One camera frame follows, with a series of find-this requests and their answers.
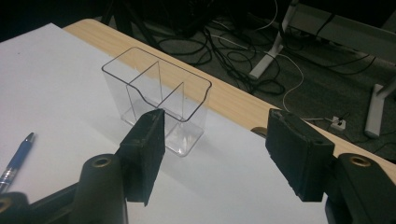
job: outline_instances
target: white plug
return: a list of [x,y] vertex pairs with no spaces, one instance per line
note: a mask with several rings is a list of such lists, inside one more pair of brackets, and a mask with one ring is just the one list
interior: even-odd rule
[[335,130],[342,132],[343,130],[346,129],[347,126],[347,121],[344,119],[339,119],[337,117],[332,117],[332,128],[334,128]]

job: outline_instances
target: desk surface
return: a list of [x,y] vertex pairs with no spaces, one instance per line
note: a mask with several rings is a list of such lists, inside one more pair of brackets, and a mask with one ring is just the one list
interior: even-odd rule
[[[274,108],[273,105],[265,103],[246,92],[240,91],[215,77],[153,49],[150,46],[105,26],[98,21],[79,21],[65,27],[64,29],[70,34],[75,35],[96,48],[108,53],[112,57],[120,55],[131,47],[139,47],[154,55],[158,55],[160,58],[166,59],[170,63],[174,63],[201,77],[207,78],[213,84],[209,102],[211,109],[249,130],[255,127],[267,127],[268,111],[270,108]],[[392,181],[396,183],[396,165],[385,161],[360,147],[356,147],[331,133],[327,133],[319,128],[316,129],[335,143],[335,156],[338,156],[341,153],[356,153],[369,157],[378,162]]]

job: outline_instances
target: transparent divided box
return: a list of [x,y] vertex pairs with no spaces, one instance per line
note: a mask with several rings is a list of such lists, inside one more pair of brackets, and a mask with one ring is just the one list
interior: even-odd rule
[[121,119],[134,125],[144,113],[165,111],[165,144],[189,154],[204,133],[211,82],[142,49],[128,49],[102,67]]

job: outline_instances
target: white sheet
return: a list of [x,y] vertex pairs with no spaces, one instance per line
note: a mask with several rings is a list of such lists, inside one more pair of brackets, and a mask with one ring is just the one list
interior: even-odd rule
[[[49,24],[0,44],[0,171],[21,140],[34,146],[10,190],[35,202],[78,181],[84,161],[114,153],[120,120],[101,67],[111,58]],[[130,223],[326,223],[324,203],[301,203],[258,135],[209,111],[186,158],[167,151],[147,207]]]

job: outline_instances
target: blue pen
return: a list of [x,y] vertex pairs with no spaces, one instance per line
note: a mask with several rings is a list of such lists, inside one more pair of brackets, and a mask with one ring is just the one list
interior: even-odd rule
[[7,191],[9,185],[12,183],[12,180],[14,180],[15,175],[17,175],[17,172],[20,170],[24,159],[32,147],[34,135],[34,133],[30,133],[23,140],[14,157],[12,157],[11,161],[9,162],[7,169],[0,177],[0,193]]

